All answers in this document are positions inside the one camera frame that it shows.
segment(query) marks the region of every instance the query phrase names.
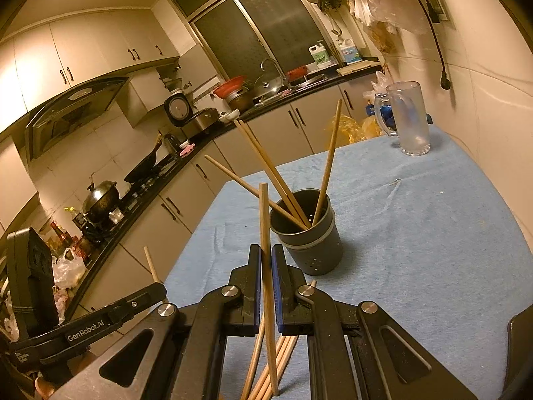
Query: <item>pot lid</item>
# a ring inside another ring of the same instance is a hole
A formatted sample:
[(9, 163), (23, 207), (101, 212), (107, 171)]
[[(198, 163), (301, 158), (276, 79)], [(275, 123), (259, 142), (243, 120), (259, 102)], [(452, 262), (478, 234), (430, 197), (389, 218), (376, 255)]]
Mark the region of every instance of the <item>pot lid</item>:
[(87, 196), (85, 201), (83, 202), (83, 213), (87, 213), (98, 200), (100, 200), (106, 193), (114, 188), (116, 186), (116, 182), (111, 182), (110, 180), (104, 180), (101, 184), (98, 186), (94, 186), (94, 182), (92, 182), (88, 187), (87, 190), (89, 190), (91, 193)]

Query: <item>mug handle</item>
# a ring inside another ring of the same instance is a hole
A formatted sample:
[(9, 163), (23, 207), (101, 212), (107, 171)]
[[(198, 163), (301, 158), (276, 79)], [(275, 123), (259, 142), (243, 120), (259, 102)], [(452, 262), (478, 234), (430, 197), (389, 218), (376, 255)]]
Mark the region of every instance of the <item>mug handle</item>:
[(385, 93), (376, 93), (376, 95), (374, 96), (374, 114), (376, 116), (377, 124), (379, 125), (381, 130), (383, 130), (383, 132), (385, 132), (385, 134), (387, 134), (388, 136), (393, 137), (398, 136), (398, 131), (389, 129), (383, 121), (383, 117), (381, 116), (381, 106), (385, 102), (390, 103), (390, 101), (391, 100), (388, 98), (388, 95), (386, 95)]

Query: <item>silver bolt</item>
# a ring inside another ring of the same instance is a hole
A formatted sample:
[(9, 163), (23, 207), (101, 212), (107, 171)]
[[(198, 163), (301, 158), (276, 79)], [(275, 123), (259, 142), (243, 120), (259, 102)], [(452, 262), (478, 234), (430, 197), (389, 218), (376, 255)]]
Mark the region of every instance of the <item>silver bolt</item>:
[(157, 307), (157, 314), (162, 317), (171, 316), (174, 314), (174, 311), (176, 311), (176, 307), (170, 303), (161, 304), (159, 307)]
[(237, 293), (239, 293), (239, 289), (235, 286), (222, 287), (222, 294), (227, 298), (231, 298), (231, 296), (235, 296)]
[(313, 286), (300, 286), (298, 287), (298, 293), (302, 296), (311, 296), (314, 293), (314, 287)]
[(374, 314), (377, 311), (377, 304), (372, 301), (366, 301), (361, 304), (361, 309), (368, 314)]

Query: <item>cabinet handle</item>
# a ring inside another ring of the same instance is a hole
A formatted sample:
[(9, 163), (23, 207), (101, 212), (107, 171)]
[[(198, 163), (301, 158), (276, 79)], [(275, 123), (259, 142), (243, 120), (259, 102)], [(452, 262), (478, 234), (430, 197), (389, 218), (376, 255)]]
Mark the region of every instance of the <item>cabinet handle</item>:
[(202, 170), (202, 167), (199, 164), (195, 164), (195, 165), (196, 165), (196, 168), (198, 168), (202, 172), (202, 174), (204, 175), (204, 179), (207, 179), (207, 174), (205, 174), (205, 171)]
[(300, 121), (302, 122), (303, 126), (305, 126), (305, 122), (303, 121), (302, 116), (301, 116), (301, 114), (298, 111), (298, 108), (296, 108), (296, 114), (298, 114), (298, 117), (299, 117)]
[(292, 113), (289, 110), (289, 116), (292, 119), (292, 123), (294, 123), (294, 126), (298, 127), (298, 124), (296, 123), (296, 120), (294, 120), (294, 117), (292, 116)]
[(344, 94), (346, 95), (346, 99), (348, 99), (348, 105), (350, 105), (350, 110), (353, 110), (352, 101), (350, 101), (350, 96), (348, 95), (348, 92), (345, 90)]
[(178, 207), (174, 204), (174, 201), (170, 200), (170, 197), (167, 197), (167, 201), (174, 206), (174, 209), (176, 209), (176, 212), (178, 212), (178, 215), (181, 215), (181, 211), (178, 209)]
[(167, 205), (166, 205), (165, 203), (161, 203), (161, 207), (162, 207), (165, 211), (169, 212), (169, 214), (170, 214), (170, 216), (172, 217), (172, 219), (173, 219), (174, 221), (176, 221), (176, 217), (175, 217), (174, 214), (170, 211), (170, 209), (167, 207)]

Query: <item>table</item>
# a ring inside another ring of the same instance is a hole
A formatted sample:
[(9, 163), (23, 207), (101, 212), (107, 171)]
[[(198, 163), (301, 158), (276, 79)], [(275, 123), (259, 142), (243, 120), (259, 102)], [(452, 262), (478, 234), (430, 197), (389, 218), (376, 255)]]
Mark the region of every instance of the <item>table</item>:
[[(384, 136), (337, 149), (328, 195), (344, 256), (316, 277), (318, 288), (338, 301), (377, 302), (480, 400), (494, 400), (505, 377), (507, 323), (533, 303), (533, 258), (483, 172), (449, 136), (430, 131), (432, 149), (421, 157)], [(320, 188), (326, 155), (278, 169), (292, 190)], [(267, 178), (260, 172), (246, 181), (258, 187)], [(279, 199), (271, 184), (269, 191)], [(228, 182), (165, 282), (170, 301), (185, 306), (227, 284), (252, 243), (259, 243), (258, 200)], [(253, 342), (228, 338), (221, 385), (228, 400), (241, 394)], [(308, 378), (302, 337), (279, 398), (310, 398)]]

